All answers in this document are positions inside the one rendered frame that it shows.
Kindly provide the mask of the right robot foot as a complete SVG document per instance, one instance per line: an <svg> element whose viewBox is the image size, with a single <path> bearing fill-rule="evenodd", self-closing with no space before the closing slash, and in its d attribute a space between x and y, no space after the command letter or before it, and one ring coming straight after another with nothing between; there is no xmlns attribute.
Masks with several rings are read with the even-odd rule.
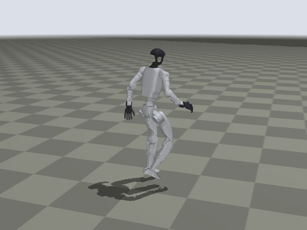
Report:
<svg viewBox="0 0 307 230"><path fill-rule="evenodd" d="M157 175L157 173L155 171L152 172L151 169L149 169L149 168L146 168L143 172L147 175L154 177L154 178L161 179L161 177L159 175Z"/></svg>

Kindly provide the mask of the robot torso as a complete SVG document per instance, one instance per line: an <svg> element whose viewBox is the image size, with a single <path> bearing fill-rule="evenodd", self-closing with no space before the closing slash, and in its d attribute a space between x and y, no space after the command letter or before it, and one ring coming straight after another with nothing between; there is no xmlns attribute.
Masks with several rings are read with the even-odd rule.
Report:
<svg viewBox="0 0 307 230"><path fill-rule="evenodd" d="M142 114L152 118L151 112L157 111L153 98L158 98L163 85L162 79L159 77L159 70L163 69L160 67L150 68L149 66L144 69L142 77L142 95L148 97L145 104L142 105Z"/></svg>

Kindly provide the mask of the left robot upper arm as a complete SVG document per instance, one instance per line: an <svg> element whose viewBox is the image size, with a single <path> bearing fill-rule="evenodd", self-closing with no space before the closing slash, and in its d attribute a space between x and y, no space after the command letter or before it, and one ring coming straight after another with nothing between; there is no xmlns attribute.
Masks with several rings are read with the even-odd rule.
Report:
<svg viewBox="0 0 307 230"><path fill-rule="evenodd" d="M143 71L146 67L141 67L138 71L138 73L133 77L133 79L129 82L128 86L131 89L136 88L136 82L138 82L143 77Z"/></svg>

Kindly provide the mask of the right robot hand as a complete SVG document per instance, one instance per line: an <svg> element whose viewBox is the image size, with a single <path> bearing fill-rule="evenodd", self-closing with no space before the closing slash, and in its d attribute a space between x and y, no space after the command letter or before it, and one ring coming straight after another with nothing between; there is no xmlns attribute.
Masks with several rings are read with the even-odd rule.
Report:
<svg viewBox="0 0 307 230"><path fill-rule="evenodd" d="M191 113L193 112L193 106L192 106L192 104L189 104L189 102L183 102L183 105L179 105L179 107L182 107L182 108L185 107L185 108L191 110Z"/></svg>

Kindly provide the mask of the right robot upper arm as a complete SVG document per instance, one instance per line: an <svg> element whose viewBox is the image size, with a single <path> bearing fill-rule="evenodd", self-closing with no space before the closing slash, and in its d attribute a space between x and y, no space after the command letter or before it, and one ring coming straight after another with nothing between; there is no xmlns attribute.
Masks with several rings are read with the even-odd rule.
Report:
<svg viewBox="0 0 307 230"><path fill-rule="evenodd" d="M171 97L169 94L170 90L170 82L169 82L169 73L163 70L159 70L159 77L162 79L163 88L164 88L164 96L166 98Z"/></svg>

